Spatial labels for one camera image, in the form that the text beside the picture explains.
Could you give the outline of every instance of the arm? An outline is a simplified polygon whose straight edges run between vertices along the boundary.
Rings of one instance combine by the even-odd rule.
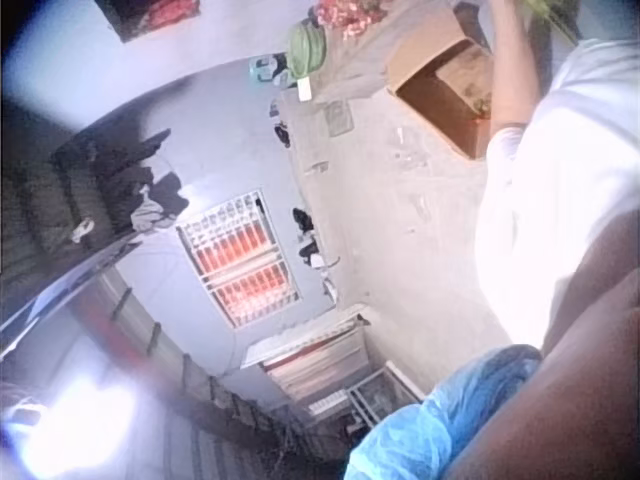
[[[491,135],[526,125],[540,100],[533,52],[517,0],[490,0],[495,31]]]

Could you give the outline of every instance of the green basket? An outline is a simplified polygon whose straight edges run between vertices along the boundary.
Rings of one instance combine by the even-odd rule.
[[[291,30],[287,65],[297,80],[319,69],[327,54],[327,41],[323,28],[311,23],[299,23]]]

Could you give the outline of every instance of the open cardboard box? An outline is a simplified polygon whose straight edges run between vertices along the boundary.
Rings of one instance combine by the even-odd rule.
[[[476,64],[459,80],[469,80],[469,71],[479,72],[473,81],[481,89],[486,88],[491,85],[490,54],[467,37],[453,11],[442,6],[430,13],[423,25],[400,45],[389,61],[387,75],[393,95],[435,128],[457,152],[478,159],[484,157],[489,143],[489,119],[474,110],[469,99],[463,100],[437,74],[470,48],[482,52],[485,58],[476,59],[481,60],[480,68]]]

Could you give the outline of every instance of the white shirt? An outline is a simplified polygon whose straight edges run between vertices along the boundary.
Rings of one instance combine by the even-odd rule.
[[[515,343],[542,345],[589,246],[640,208],[639,83],[637,42],[584,42],[526,130],[489,143],[476,262]]]

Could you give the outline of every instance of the white wall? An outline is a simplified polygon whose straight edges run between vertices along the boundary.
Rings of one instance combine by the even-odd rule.
[[[3,93],[78,131],[178,78],[284,50],[288,30],[314,2],[200,3],[200,16],[125,44],[92,0],[50,0],[5,59]]]
[[[299,229],[293,207],[304,204],[288,151],[268,117],[278,90],[255,83],[239,61],[193,75],[118,109],[83,133],[118,143],[172,133],[151,161],[157,172],[175,172],[190,206],[178,219],[208,210],[237,195],[260,189],[302,300],[234,331],[200,283],[175,229],[145,238],[143,246],[117,266],[124,280],[163,331],[210,374],[247,399],[271,407],[286,401],[258,367],[237,370],[246,348],[286,326],[332,307],[320,275],[298,255]]]

